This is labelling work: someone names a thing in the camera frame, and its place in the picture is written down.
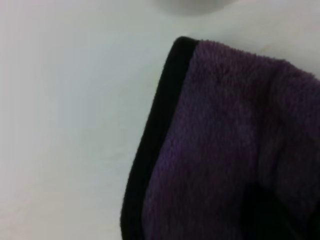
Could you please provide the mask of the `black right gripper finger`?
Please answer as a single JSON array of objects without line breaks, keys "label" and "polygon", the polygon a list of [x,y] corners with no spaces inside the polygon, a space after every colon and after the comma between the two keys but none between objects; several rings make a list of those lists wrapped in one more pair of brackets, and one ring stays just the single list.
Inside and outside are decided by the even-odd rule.
[{"label": "black right gripper finger", "polygon": [[244,240],[300,239],[300,230],[285,206],[258,184],[244,188],[239,225]]}]

